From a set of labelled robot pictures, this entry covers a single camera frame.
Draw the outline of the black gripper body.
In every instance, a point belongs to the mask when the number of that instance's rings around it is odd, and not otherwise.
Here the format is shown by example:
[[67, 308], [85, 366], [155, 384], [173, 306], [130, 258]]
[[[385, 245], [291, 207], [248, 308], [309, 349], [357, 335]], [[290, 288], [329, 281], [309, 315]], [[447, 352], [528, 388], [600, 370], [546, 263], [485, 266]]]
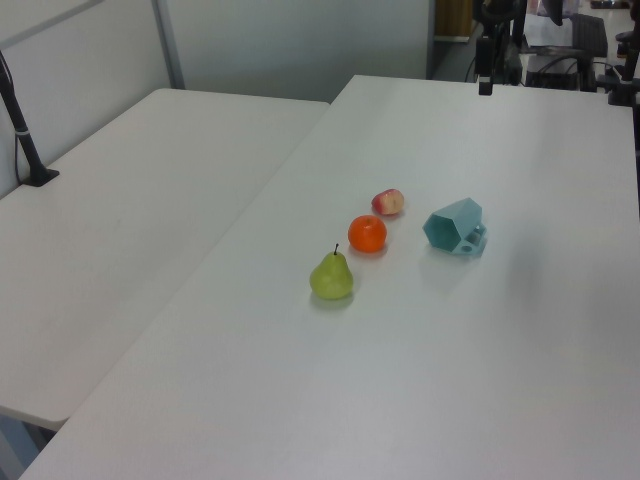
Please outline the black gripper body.
[[481, 78], [490, 78], [494, 70], [495, 40], [490, 36], [481, 36], [476, 41], [475, 74]]

